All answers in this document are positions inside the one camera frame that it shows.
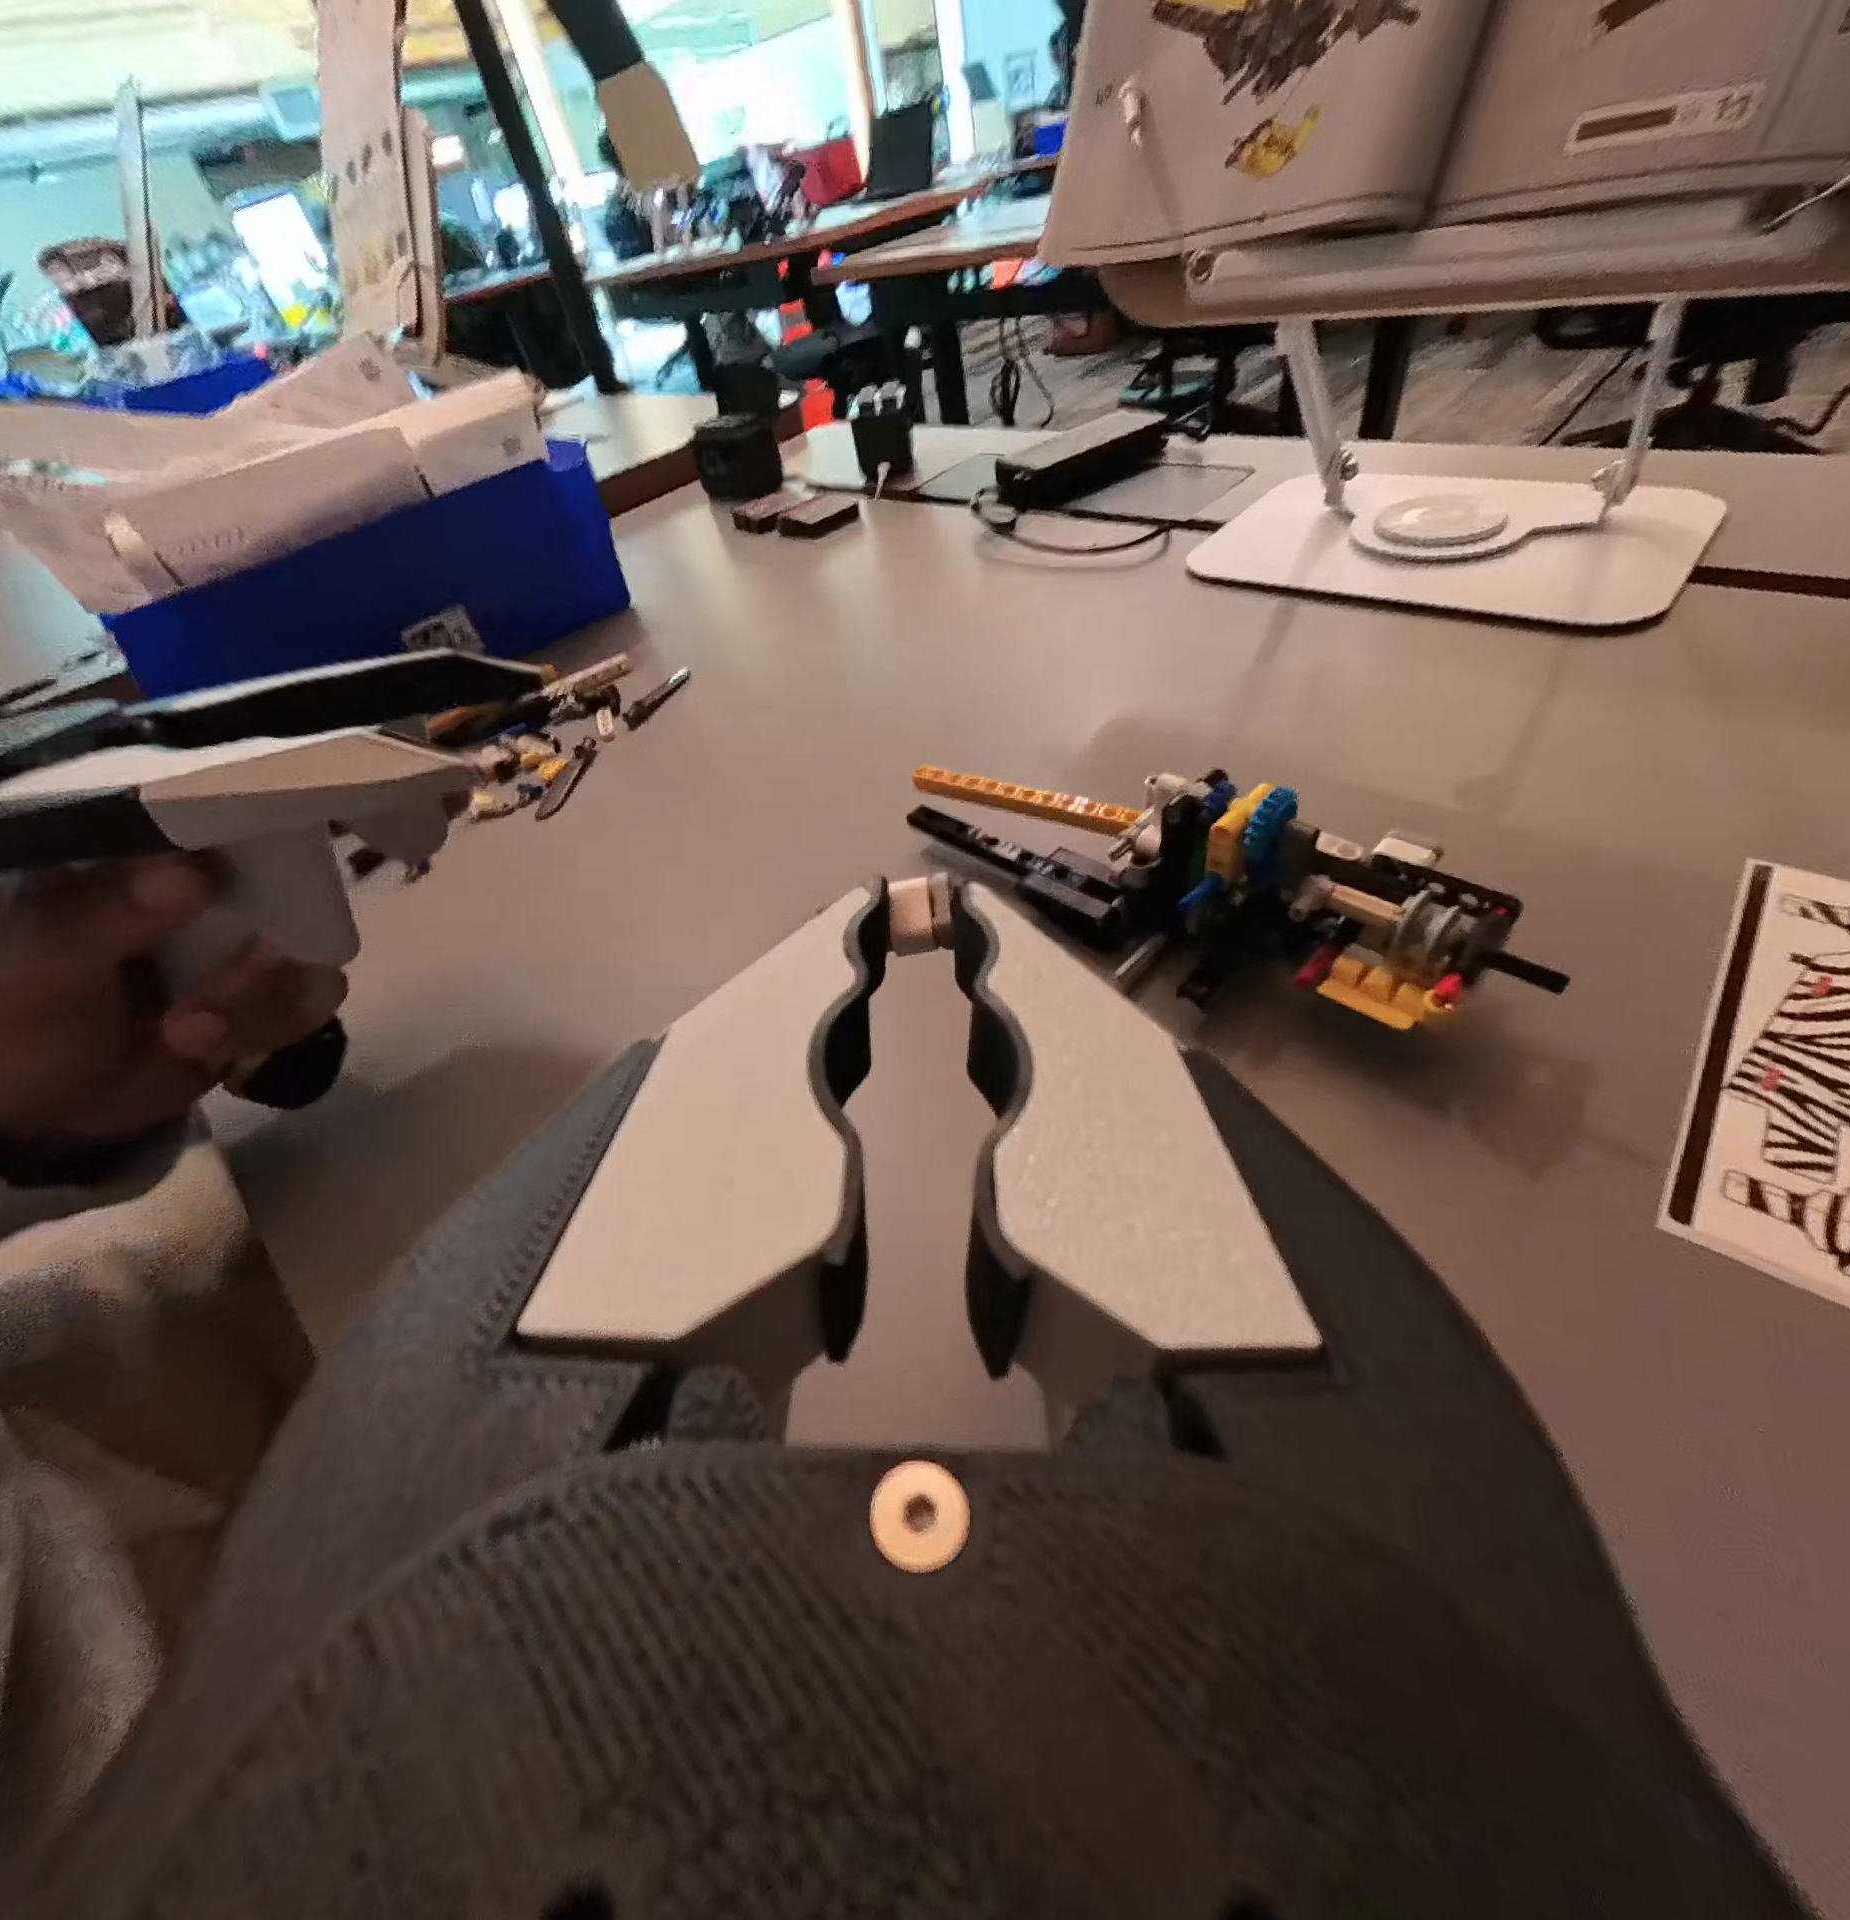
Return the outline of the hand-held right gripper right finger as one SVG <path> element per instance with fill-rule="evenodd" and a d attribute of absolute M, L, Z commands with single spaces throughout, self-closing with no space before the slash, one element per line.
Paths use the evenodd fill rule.
<path fill-rule="evenodd" d="M 1066 1430 L 1121 1380 L 1319 1366 L 1190 1052 L 993 889 L 951 889 L 950 931 L 992 1115 L 964 1259 L 987 1372 Z"/>

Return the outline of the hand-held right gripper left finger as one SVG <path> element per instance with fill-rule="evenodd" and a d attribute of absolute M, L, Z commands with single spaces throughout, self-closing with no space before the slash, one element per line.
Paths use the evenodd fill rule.
<path fill-rule="evenodd" d="M 875 879 L 672 1021 L 513 1324 L 523 1346 L 720 1366 L 769 1402 L 851 1356 L 867 1218 L 844 1108 L 887 958 Z"/>

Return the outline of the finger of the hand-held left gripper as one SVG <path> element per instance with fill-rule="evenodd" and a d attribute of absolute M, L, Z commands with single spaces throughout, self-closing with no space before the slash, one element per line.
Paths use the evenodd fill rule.
<path fill-rule="evenodd" d="M 441 843 L 448 797 L 474 788 L 452 754 L 384 730 L 253 738 L 206 749 L 111 746 L 0 780 L 0 874 L 167 849 L 218 852 L 279 833 L 366 836 L 417 819 Z"/>
<path fill-rule="evenodd" d="M 537 667 L 424 649 L 145 701 L 142 740 L 206 749 L 253 738 L 382 729 L 448 708 L 509 705 L 544 686 Z"/>

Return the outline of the person's left forearm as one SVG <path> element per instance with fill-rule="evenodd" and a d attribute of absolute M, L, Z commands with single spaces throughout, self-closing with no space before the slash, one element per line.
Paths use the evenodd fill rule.
<path fill-rule="evenodd" d="M 220 1469 L 268 1444 L 312 1362 L 203 1116 L 108 1185 L 0 1186 L 0 1406 Z"/>

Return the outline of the pile of small lego pieces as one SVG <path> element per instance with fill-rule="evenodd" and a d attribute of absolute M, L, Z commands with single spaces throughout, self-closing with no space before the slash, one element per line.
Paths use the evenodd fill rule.
<path fill-rule="evenodd" d="M 452 817 L 552 819 L 606 745 L 647 726 L 693 681 L 690 667 L 678 667 L 644 692 L 628 692 L 629 671 L 633 661 L 613 655 L 544 677 L 524 694 L 425 718 L 425 743 L 460 755 L 476 776 L 469 797 L 450 803 Z"/>

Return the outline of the multicoloured lego assembly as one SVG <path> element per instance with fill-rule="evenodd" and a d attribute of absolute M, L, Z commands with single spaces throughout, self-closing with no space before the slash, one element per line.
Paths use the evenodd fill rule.
<path fill-rule="evenodd" d="M 1393 1032 L 1437 1027 L 1492 978 L 1564 996 L 1571 978 L 1514 952 L 1517 896 L 1451 871 L 1400 833 L 1376 843 L 1301 817 L 1278 782 L 1155 772 L 1136 806 L 1047 786 L 912 771 L 908 825 L 1007 892 L 1047 931 L 1115 959 L 1135 994 L 1167 955 L 1207 1007 L 1246 964 Z"/>

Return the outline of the person's left hand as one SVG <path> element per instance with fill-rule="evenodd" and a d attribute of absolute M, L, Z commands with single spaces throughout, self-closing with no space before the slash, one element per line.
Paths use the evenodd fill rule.
<path fill-rule="evenodd" d="M 344 972 L 259 939 L 170 991 L 156 955 L 215 895 L 214 859 L 192 852 L 0 879 L 0 1138 L 145 1135 L 341 1012 Z"/>

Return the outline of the black cube device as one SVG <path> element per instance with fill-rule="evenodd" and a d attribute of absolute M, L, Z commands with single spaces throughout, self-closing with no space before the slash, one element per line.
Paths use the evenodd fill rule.
<path fill-rule="evenodd" d="M 698 486 L 709 500 L 744 504 L 784 486 L 784 457 L 773 421 L 763 415 L 714 415 L 693 428 Z"/>

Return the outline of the white cardboard stand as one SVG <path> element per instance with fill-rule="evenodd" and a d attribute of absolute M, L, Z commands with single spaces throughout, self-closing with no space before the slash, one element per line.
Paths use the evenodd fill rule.
<path fill-rule="evenodd" d="M 319 181 L 344 332 L 407 370 L 448 348 L 432 133 L 404 100 L 407 6 L 315 2 Z"/>

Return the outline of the black slanted pole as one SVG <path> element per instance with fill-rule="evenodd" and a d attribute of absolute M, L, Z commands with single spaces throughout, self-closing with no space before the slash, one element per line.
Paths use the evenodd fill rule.
<path fill-rule="evenodd" d="M 467 41 L 467 56 L 480 74 L 480 88 L 501 126 L 504 148 L 527 190 L 529 210 L 541 245 L 562 317 L 599 396 L 626 391 L 614 355 L 602 332 L 599 310 L 577 253 L 570 245 L 566 219 L 552 197 L 552 188 L 534 138 L 527 105 L 511 78 L 509 56 L 501 46 L 501 31 L 483 2 L 454 2 L 459 25 Z"/>

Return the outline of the dark background desk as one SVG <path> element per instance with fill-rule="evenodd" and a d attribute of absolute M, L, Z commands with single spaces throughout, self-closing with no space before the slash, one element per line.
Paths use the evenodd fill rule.
<path fill-rule="evenodd" d="M 708 396 L 720 379 L 708 319 L 794 306 L 807 323 L 779 368 L 794 387 L 829 379 L 844 400 L 851 384 L 832 362 L 849 350 L 852 370 L 904 384 L 915 421 L 932 373 L 941 421 L 970 424 L 963 323 L 1099 308 L 1099 285 L 1079 270 L 996 275 L 999 262 L 1040 253 L 1056 173 L 1058 157 L 1010 160 L 887 203 L 832 204 L 779 237 L 698 239 L 620 262 L 588 282 L 624 322 L 681 323 Z"/>

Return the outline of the zebra striped sticker sheet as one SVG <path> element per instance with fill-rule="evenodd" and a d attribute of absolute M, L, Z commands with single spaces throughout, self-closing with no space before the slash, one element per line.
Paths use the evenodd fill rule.
<path fill-rule="evenodd" d="M 1850 1310 L 1850 879 L 1745 866 L 1657 1225 Z"/>

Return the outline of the white book stand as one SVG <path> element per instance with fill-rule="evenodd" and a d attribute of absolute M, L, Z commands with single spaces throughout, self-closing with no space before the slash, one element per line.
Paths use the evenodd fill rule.
<path fill-rule="evenodd" d="M 1669 612 L 1728 508 L 1641 482 L 1680 323 L 1699 300 L 1850 292 L 1850 186 L 1795 204 L 1724 197 L 1454 227 L 1311 235 L 1099 268 L 1132 319 L 1274 323 L 1311 474 L 1187 554 L 1207 586 L 1583 633 Z M 1591 477 L 1408 471 L 1339 432 L 1318 326 L 1517 306 L 1648 306 L 1621 450 Z"/>

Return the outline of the black power adapter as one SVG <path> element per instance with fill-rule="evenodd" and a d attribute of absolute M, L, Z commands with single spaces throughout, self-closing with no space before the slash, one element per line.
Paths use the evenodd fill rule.
<path fill-rule="evenodd" d="M 992 494 L 1018 514 L 1058 511 L 1153 470 L 1170 438 L 1161 416 L 1106 415 L 998 455 Z"/>

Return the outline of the person's grey sweatshirt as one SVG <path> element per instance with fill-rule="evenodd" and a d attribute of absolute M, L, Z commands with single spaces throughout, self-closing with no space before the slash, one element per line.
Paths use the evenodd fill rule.
<path fill-rule="evenodd" d="M 142 1720 L 222 1493 L 0 1410 L 0 1871 L 71 1823 Z"/>

